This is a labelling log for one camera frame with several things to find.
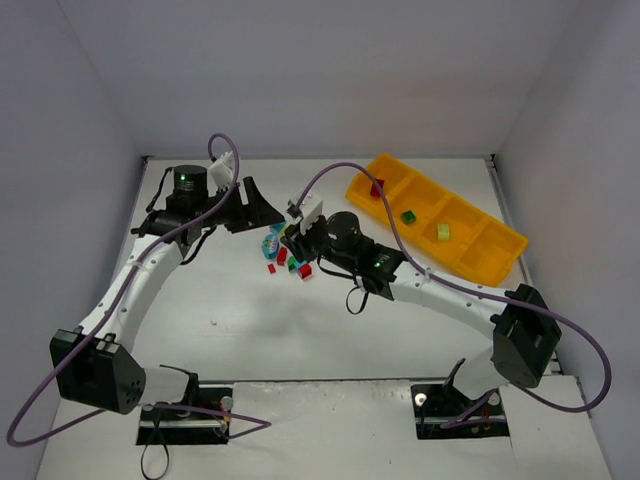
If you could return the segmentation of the red arch lego block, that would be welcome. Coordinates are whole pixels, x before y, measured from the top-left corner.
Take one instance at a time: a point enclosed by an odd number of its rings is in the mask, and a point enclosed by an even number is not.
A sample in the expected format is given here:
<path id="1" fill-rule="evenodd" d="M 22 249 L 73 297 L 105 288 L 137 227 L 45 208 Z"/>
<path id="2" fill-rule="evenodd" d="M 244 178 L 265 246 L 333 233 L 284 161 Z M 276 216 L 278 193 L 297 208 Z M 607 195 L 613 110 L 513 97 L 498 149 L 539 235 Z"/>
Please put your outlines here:
<path id="1" fill-rule="evenodd" d="M 384 183 L 383 179 L 375 178 L 372 181 L 370 188 L 370 196 L 375 199 L 379 199 L 382 197 L 382 193 L 384 192 Z"/>

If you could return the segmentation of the small green lego brick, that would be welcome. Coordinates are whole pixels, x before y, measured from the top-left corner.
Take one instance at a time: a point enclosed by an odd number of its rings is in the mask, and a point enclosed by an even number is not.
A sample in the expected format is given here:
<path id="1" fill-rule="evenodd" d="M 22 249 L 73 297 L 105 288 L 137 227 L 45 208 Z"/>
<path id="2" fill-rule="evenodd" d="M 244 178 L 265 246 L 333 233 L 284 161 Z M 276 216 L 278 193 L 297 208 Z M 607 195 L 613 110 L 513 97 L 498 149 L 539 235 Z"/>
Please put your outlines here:
<path id="1" fill-rule="evenodd" d="M 412 210 L 407 210 L 401 214 L 401 221 L 405 225 L 410 225 L 416 221 L 416 216 Z"/>

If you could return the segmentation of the light green lego brick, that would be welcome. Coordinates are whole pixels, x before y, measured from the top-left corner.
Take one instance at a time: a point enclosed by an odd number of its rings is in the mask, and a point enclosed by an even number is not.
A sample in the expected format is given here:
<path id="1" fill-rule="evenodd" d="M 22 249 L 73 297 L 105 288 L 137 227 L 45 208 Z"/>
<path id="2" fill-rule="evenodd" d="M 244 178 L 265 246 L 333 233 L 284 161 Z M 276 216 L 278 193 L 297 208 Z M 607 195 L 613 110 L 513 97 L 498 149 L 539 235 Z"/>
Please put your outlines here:
<path id="1" fill-rule="evenodd" d="M 437 225 L 437 240 L 438 241 L 449 241 L 450 240 L 450 226 L 446 223 L 439 223 Z"/>

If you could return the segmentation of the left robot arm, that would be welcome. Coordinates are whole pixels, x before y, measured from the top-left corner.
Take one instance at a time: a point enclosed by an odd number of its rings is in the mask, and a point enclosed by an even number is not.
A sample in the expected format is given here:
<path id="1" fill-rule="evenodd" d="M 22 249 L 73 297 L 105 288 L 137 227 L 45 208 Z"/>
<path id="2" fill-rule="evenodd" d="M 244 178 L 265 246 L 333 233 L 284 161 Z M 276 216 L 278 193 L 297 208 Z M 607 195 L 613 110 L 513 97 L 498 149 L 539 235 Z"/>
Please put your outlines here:
<path id="1" fill-rule="evenodd" d="M 72 331 L 50 342 L 60 396 L 101 410 L 128 414 L 139 405 L 194 405 L 196 373 L 179 367 L 144 368 L 132 355 L 140 326 L 168 277 L 195 258 L 217 227 L 241 233 L 283 222 L 253 178 L 207 189 L 202 166 L 168 169 L 173 191 L 161 210 L 147 209 L 133 229 L 131 256 L 99 305 Z"/>

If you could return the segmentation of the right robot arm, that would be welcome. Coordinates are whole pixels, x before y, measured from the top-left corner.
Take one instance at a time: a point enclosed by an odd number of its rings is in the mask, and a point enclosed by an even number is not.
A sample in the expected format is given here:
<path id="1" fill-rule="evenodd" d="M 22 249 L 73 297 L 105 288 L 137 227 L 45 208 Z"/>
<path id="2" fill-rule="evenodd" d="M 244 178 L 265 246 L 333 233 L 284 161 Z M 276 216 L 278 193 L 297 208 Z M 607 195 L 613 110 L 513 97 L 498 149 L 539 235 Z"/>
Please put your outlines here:
<path id="1" fill-rule="evenodd" d="M 308 229 L 290 225 L 282 240 L 297 260 L 324 260 L 334 265 L 333 275 L 353 281 L 365 294 L 425 307 L 490 340 L 449 377 L 449 389 L 468 400 L 506 384 L 536 388 L 561 338 L 534 287 L 501 290 L 415 268 L 402 251 L 364 235 L 353 213 L 321 216 Z"/>

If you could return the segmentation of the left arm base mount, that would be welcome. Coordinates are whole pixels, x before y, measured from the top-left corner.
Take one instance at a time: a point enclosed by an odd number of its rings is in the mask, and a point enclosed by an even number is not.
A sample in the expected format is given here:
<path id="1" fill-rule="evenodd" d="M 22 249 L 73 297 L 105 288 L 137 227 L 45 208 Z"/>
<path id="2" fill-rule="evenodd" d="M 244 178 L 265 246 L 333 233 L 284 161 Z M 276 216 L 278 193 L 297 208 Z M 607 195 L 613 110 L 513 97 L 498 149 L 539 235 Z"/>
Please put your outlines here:
<path id="1" fill-rule="evenodd" d="M 207 410 L 231 411 L 233 387 L 204 383 L 200 385 L 195 406 Z M 145 407 L 140 411 L 137 446 L 207 446 L 228 443 L 231 418 L 206 413 Z"/>

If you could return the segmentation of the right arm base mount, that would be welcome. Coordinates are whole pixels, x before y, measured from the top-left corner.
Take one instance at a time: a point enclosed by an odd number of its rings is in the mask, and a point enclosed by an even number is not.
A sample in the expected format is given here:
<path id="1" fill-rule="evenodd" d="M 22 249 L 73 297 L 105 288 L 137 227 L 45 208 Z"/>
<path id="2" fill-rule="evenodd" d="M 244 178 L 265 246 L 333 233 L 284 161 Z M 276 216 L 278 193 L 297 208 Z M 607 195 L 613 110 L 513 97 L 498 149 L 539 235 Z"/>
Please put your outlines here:
<path id="1" fill-rule="evenodd" d="M 508 437 L 509 426 L 501 395 L 493 390 L 468 400 L 443 384 L 410 385 L 418 440 L 471 440 Z"/>

